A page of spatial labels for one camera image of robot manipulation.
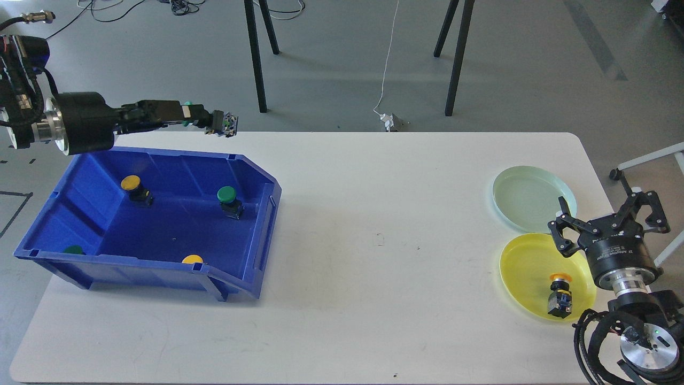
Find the stand leg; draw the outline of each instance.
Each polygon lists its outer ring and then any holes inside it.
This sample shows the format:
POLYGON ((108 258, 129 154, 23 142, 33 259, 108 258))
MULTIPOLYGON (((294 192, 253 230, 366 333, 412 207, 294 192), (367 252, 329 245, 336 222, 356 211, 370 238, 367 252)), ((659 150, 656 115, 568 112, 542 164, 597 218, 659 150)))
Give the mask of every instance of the stand leg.
POLYGON ((247 16, 247 33, 250 36, 252 66, 254 67, 254 82, 256 83, 256 98, 259 100, 259 112, 266 112, 266 94, 263 89, 263 74, 261 73, 257 21, 254 19, 254 4, 252 0, 245 0, 245 15, 247 16))
POLYGON ((684 153, 676 153, 674 155, 674 159, 677 160, 677 164, 679 164, 679 169, 682 170, 682 174, 684 174, 684 153))
POLYGON ((658 151, 655 151, 652 153, 647 153, 644 156, 640 156, 636 159, 628 160, 625 163, 620 163, 618 165, 618 170, 623 171, 623 170, 628 169, 630 167, 634 167, 637 164, 645 163, 645 162, 648 162, 649 160, 662 158, 664 156, 668 156, 668 155, 671 155, 673 153, 678 153, 678 152, 682 152, 682 151, 684 151, 684 142, 678 143, 678 144, 673 145, 673 146, 666 147, 662 150, 658 150, 658 151))
POLYGON ((453 21, 453 14, 456 13, 456 7, 458 7, 458 0, 451 0, 449 2, 449 7, 447 8, 447 15, 444 16, 444 23, 442 23, 442 30, 439 31, 439 37, 437 38, 437 45, 434 48, 432 55, 435 58, 439 58, 442 54, 442 48, 444 48, 444 41, 447 39, 447 34, 449 33, 449 28, 451 27, 451 22, 453 21))
POLYGON ((673 241, 672 241, 664 250, 663 250, 663 252, 660 253, 660 255, 658 256, 658 258, 655 258, 655 260, 653 260, 653 263, 655 264, 655 266, 657 266, 657 267, 662 266, 663 262, 665 262, 665 260, 668 259, 668 257, 669 257, 670 255, 672 255, 672 253, 674 253, 674 251, 677 250, 683 243, 684 243, 684 232, 681 232, 681 233, 680 233, 680 234, 679 234, 679 235, 678 235, 678 236, 677 236, 677 237, 676 237, 676 238, 675 238, 675 239, 674 239, 674 240, 673 240, 673 241))
POLYGON ((261 8, 261 16, 263 16, 263 23, 266 24, 266 33, 268 34, 268 41, 271 42, 271 49, 274 55, 280 53, 278 49, 278 41, 276 40, 276 32, 273 30, 273 22, 271 21, 271 14, 268 12, 268 4, 266 0, 259 0, 259 8, 261 8))
POLYGON ((456 101, 456 90, 458 80, 461 77, 461 66, 463 65, 463 54, 466 51, 466 41, 468 40, 468 30, 470 20, 473 15, 475 0, 465 0, 463 4, 463 17, 461 18, 461 28, 458 31, 458 42, 456 43, 456 56, 453 58, 453 68, 451 69, 451 81, 449 82, 449 93, 447 94, 447 106, 444 115, 453 114, 453 103, 456 101))

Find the black table leg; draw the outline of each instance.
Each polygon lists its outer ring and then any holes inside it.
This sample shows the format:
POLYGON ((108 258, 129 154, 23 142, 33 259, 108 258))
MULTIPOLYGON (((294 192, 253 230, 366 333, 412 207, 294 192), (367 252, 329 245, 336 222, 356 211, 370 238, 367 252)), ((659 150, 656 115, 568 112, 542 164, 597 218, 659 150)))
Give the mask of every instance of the black table leg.
POLYGON ((449 8, 447 8, 447 15, 444 16, 444 23, 442 23, 442 30, 439 31, 439 37, 437 38, 437 45, 434 48, 435 58, 439 58, 442 54, 442 48, 444 48, 444 41, 447 39, 447 34, 449 33, 449 28, 451 27, 451 22, 453 21, 453 14, 456 13, 456 7, 458 7, 458 0, 451 0, 449 2, 449 8))
POLYGON ((444 115, 453 114, 453 103, 456 101, 456 89, 458 80, 461 77, 461 66, 463 65, 463 54, 466 51, 466 41, 468 40, 468 30, 470 29, 470 19, 473 15, 475 0, 465 0, 463 4, 463 17, 461 18, 461 28, 458 31, 458 42, 456 43, 456 56, 453 58, 453 68, 451 69, 451 81, 449 82, 449 93, 447 94, 447 106, 444 115))
POLYGON ((245 15, 247 16, 247 33, 250 36, 252 66, 254 67, 254 82, 256 83, 256 98, 259 100, 259 112, 266 112, 266 94, 263 89, 263 74, 261 73, 257 21, 254 19, 254 4, 252 3, 252 0, 245 0, 245 15))
POLYGON ((276 32, 273 30, 273 22, 271 21, 271 14, 268 12, 268 4, 266 0, 259 0, 259 8, 261 8, 261 16, 263 16, 263 23, 266 24, 266 33, 268 40, 271 42, 271 49, 274 55, 280 53, 278 49, 278 41, 276 40, 276 32))

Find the blue plastic bin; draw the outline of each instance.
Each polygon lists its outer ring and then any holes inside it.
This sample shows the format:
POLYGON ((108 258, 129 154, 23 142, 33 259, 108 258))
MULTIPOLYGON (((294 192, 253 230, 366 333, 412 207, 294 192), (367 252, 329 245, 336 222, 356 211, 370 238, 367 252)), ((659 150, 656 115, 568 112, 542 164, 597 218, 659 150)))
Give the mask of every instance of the blue plastic bin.
POLYGON ((219 301, 259 298, 280 185, 242 155, 114 147, 74 157, 14 255, 89 289, 95 282, 205 290, 219 301), (154 202, 120 187, 138 175, 154 202), (239 220, 216 192, 233 186, 239 220), (63 253, 72 245, 85 255, 63 253), (181 263, 198 254, 204 263, 181 263))

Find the plastic plate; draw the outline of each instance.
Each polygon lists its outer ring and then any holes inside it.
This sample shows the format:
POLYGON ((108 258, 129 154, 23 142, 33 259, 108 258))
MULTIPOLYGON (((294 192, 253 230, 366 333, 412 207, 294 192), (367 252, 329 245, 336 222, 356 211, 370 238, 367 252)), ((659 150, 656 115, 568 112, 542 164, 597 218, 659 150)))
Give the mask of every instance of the plastic plate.
POLYGON ((492 197, 501 215, 513 226, 530 233, 549 233, 547 223, 556 218, 561 196, 574 216, 577 201, 568 185, 556 175, 532 166, 506 169, 492 186, 492 197))
POLYGON ((501 253, 501 279, 513 300, 530 313, 551 321, 573 321, 594 305, 596 286, 586 259, 580 253, 564 258, 547 234, 524 234, 511 240, 501 253), (547 314, 550 276, 572 277, 573 313, 565 319, 547 314))

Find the power adapter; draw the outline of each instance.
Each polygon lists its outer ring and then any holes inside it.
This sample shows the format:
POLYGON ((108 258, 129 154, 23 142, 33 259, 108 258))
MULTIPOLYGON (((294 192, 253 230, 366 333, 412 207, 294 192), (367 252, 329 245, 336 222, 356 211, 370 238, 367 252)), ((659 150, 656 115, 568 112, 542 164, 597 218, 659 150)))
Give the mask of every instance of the power adapter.
POLYGON ((405 123, 394 114, 382 114, 380 115, 380 121, 385 125, 385 132, 397 132, 403 128, 405 124, 408 124, 408 122, 405 123))

